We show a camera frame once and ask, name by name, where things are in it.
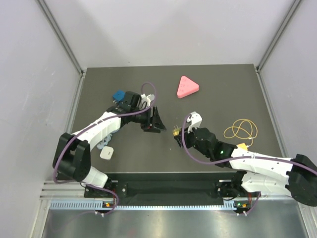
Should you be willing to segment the yellow plug adapter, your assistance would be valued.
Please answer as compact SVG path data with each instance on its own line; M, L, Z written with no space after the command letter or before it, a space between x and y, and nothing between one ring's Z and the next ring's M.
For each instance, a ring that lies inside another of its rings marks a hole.
M182 131L182 128L176 125L172 131L172 134L173 136L178 136L181 133L181 131Z

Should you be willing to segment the white square charger plug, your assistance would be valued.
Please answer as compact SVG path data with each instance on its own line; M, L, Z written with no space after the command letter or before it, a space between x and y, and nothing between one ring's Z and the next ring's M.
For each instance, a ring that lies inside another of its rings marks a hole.
M109 146L105 146L100 153L100 157L104 160L110 160L112 158L114 149Z

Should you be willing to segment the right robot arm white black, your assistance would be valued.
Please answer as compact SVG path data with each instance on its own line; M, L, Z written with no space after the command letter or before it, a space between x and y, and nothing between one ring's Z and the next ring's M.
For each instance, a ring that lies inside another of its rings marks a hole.
M317 205L317 167L305 155L281 158L249 151L245 145L218 140L207 128L176 128L173 137L185 150L194 148L204 155L206 165L234 169L231 190L245 193L277 193L307 206Z

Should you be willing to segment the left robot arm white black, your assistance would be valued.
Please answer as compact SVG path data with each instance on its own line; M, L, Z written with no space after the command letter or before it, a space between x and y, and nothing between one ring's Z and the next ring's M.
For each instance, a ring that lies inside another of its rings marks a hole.
M126 124L138 123L144 132L160 133L166 127L160 119L157 107L140 110L133 106L112 106L86 128L74 133L64 133L58 141L53 160L53 180L62 174L71 181L83 182L92 187L100 196L112 192L111 179L91 165L91 151L103 139L120 130Z

